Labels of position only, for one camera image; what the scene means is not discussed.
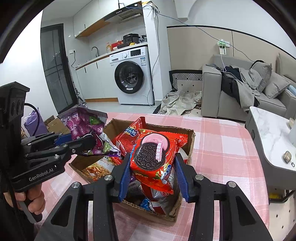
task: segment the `washing machine door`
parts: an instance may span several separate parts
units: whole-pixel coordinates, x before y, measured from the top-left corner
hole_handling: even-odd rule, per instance
[[[115,69],[115,82],[118,88],[127,94],[134,94],[144,83],[144,73],[141,67],[132,61],[124,61]]]

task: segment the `side table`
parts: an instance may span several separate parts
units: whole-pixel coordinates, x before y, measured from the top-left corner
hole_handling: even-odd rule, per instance
[[[284,198],[269,201],[287,201],[296,190],[296,147],[288,139],[289,120],[266,110],[250,107],[246,129],[258,152],[266,185],[286,190]],[[288,164],[283,160],[286,151],[292,155]]]

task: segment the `sofa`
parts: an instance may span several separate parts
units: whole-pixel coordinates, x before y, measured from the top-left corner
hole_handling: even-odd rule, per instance
[[[221,69],[225,66],[237,66],[249,70],[253,64],[251,61],[234,57],[223,56],[223,63],[220,55],[213,55],[212,63]],[[278,74],[292,82],[296,87],[296,64],[292,68],[291,60],[280,56],[276,60]],[[248,113],[244,112],[235,98],[230,97],[221,91],[221,72],[214,67],[204,65],[202,67],[202,109],[201,115],[204,117],[226,118],[245,121]],[[260,93],[258,108],[275,113],[287,119],[295,119],[296,96],[288,89],[284,90],[276,98],[270,99],[263,92]]]

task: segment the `table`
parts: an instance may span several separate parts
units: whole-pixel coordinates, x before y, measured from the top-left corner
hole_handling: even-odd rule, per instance
[[[257,149],[267,186],[287,190],[287,195],[270,202],[285,202],[296,190],[296,147],[289,141],[289,120],[256,107],[250,107],[246,128],[252,136]],[[287,164],[283,154],[289,151],[292,155]]]
[[[248,131],[229,120],[182,117],[154,114],[108,113],[112,118],[135,121],[140,116],[156,125],[176,126],[195,131],[191,165],[213,182],[236,182],[250,200],[263,222],[269,227],[268,196],[263,170],[254,143]],[[69,166],[65,172],[43,183],[46,206],[43,219],[58,199],[74,181],[86,184]],[[113,205],[118,238],[120,241],[181,241],[188,240],[194,204],[182,202],[176,224],[172,227],[153,223],[136,214],[129,213],[118,204]],[[213,240],[219,240],[219,201],[215,201]],[[92,211],[89,209],[89,240],[92,236]]]

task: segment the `backsplash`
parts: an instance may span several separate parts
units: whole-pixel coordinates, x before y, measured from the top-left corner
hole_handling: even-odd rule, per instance
[[[139,34],[139,36],[146,34],[144,17],[142,15],[123,23],[110,23],[99,29],[87,37],[89,40],[89,49],[91,50],[93,46],[96,46],[99,49],[100,55],[105,54],[107,53],[106,45],[108,42],[111,45],[119,39],[122,40],[124,35],[130,33]],[[94,48],[91,51],[91,57],[95,58],[96,53],[97,51]]]

